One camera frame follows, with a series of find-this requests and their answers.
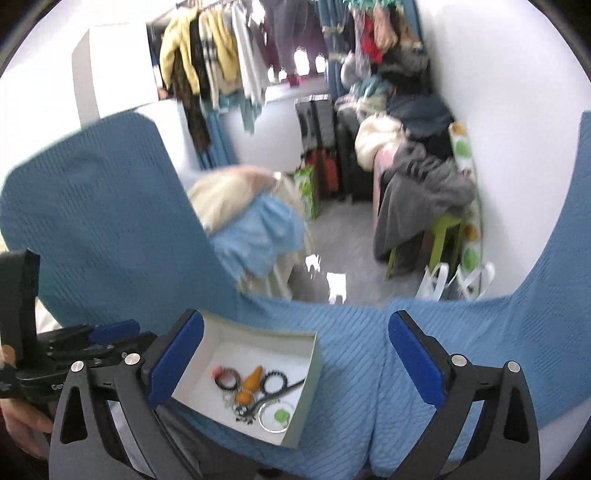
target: person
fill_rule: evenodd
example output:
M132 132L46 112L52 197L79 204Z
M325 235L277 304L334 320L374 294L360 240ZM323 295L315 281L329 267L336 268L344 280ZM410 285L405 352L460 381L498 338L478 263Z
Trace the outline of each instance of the person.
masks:
M0 362L15 365L14 350L10 346L0 346ZM53 422L30 403L17 398L0 399L0 409L14 443L33 457L46 458L47 449L38 441L38 436L51 433Z

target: small white box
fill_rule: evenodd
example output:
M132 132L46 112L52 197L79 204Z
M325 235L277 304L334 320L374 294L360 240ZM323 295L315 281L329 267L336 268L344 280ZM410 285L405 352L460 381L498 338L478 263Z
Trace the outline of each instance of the small white box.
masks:
M201 314L204 321L203 339L178 382L173 397L202 415L245 435L273 445L297 447L322 370L322 355L316 334L258 330L208 312L201 311ZM220 365L237 370L242 379L258 365L265 371L282 371L289 385L305 378L302 387L281 397L282 401L294 407L287 430L270 433L258 421L250 425L236 421L232 409L225 406L222 390L212 378L212 371Z

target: black suitcase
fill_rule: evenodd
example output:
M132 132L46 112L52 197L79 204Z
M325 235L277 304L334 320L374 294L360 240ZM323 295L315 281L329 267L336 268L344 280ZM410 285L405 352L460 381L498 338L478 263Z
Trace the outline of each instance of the black suitcase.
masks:
M351 195L351 199L372 200L374 191L374 174L363 170L357 163L355 139L346 125L336 121L336 144L338 160L343 178L343 192Z

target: window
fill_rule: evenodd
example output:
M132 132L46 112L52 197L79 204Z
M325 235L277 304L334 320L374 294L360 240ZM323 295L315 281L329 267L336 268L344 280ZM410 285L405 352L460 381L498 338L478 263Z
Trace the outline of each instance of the window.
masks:
M259 0L252 0L252 19L260 24L265 19L265 8L261 5ZM302 48L298 48L294 52L294 61L295 61L295 69L297 74L300 77L305 77L310 74L310 59L308 58L308 54ZM316 72L318 74L323 74L326 70L326 60L323 56L318 55L314 59L314 63L316 66ZM273 69L270 68L269 72L267 73L270 82L276 81L273 75ZM279 72L279 82L285 81L287 78L287 73L285 70L281 70Z

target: gray carpet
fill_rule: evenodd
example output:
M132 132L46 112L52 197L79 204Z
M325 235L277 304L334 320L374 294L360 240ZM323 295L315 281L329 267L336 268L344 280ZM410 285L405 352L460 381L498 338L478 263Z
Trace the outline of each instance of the gray carpet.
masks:
M323 202L317 219L309 222L320 271L300 265L295 268L290 287L294 300L313 303L329 301L327 274L338 275L337 283L346 283L345 305L383 307L394 297L413 297L424 274L419 268L407 275L385 279L386 264L374 260L374 225L371 202ZM340 293L343 289L334 289Z

